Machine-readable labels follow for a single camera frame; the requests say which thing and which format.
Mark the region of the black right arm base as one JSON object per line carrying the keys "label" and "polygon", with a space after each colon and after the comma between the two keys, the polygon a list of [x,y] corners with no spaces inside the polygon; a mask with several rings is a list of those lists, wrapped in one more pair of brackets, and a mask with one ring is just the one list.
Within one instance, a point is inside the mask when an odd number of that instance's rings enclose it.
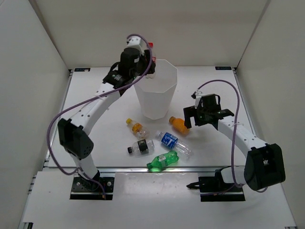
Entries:
{"label": "black right arm base", "polygon": [[199,190],[201,202],[245,201],[243,189],[237,188],[234,183],[225,183],[220,170],[216,170],[213,177],[199,176],[197,182],[192,182],[186,187]]}

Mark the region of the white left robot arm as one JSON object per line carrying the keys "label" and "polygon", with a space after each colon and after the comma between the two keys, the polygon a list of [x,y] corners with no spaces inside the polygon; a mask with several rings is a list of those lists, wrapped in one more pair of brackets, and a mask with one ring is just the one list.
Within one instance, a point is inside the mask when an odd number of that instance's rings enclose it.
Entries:
{"label": "white left robot arm", "polygon": [[100,185],[100,173],[94,165],[91,152],[94,147],[89,135],[103,113],[117,101],[139,75],[153,73],[155,64],[151,47],[140,52],[137,48],[125,48],[120,61],[113,64],[104,77],[96,97],[87,102],[69,119],[58,122],[59,141],[72,157],[83,185],[95,191]]}

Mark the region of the clear bottle yellow cap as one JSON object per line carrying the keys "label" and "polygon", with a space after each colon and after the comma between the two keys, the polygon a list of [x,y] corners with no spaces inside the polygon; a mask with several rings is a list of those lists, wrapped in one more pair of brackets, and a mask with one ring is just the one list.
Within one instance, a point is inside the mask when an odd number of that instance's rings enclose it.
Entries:
{"label": "clear bottle yellow cap", "polygon": [[126,124],[129,127],[132,134],[137,137],[138,139],[146,139],[149,137],[150,132],[146,127],[140,124],[137,121],[134,121],[130,118],[126,120]]}

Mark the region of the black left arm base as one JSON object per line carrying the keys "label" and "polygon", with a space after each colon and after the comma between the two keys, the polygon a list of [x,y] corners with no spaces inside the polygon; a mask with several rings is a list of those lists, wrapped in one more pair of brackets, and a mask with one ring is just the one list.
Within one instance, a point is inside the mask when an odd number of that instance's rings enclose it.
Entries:
{"label": "black left arm base", "polygon": [[70,199],[72,200],[112,200],[115,177],[100,177],[102,188],[81,176],[74,176],[71,185]]}

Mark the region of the clear bottle red label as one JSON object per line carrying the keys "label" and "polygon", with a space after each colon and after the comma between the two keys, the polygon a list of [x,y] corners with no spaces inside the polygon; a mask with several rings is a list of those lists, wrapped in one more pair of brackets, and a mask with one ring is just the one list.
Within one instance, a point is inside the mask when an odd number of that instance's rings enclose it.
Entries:
{"label": "clear bottle red label", "polygon": [[[152,61],[154,61],[156,63],[156,54],[153,49],[153,47],[154,47],[153,42],[149,42],[149,47],[151,48],[151,51],[152,51]],[[152,75],[152,74],[149,74],[149,72],[148,72],[145,77],[147,79],[153,79],[153,78],[155,78],[155,76],[156,76],[156,73],[154,75]]]}

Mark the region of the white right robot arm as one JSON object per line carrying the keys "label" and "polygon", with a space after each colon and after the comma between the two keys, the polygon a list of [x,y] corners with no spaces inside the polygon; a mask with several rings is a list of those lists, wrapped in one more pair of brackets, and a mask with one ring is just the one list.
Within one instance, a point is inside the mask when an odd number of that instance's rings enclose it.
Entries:
{"label": "white right robot arm", "polygon": [[237,114],[222,109],[216,94],[191,96],[195,104],[184,108],[184,125],[191,128],[191,118],[196,126],[211,124],[227,136],[245,156],[244,166],[230,166],[216,171],[214,186],[221,191],[231,184],[247,185],[254,191],[285,181],[282,150],[278,144],[268,144],[235,120]]}

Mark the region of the clear bottle blue label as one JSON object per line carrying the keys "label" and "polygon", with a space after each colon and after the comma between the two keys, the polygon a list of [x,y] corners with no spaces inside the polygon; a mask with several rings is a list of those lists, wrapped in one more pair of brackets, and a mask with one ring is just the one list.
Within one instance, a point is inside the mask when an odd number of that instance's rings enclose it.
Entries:
{"label": "clear bottle blue label", "polygon": [[192,155],[190,147],[181,139],[168,132],[157,131],[156,139],[166,148],[176,151],[178,157],[184,161],[188,161]]}

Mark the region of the orange juice bottle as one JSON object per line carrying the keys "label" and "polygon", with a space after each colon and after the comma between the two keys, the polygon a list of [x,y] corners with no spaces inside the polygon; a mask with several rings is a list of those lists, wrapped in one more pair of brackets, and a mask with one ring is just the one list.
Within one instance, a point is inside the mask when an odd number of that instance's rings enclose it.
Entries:
{"label": "orange juice bottle", "polygon": [[182,135],[188,135],[189,129],[184,125],[184,120],[171,116],[169,119],[170,125]]}

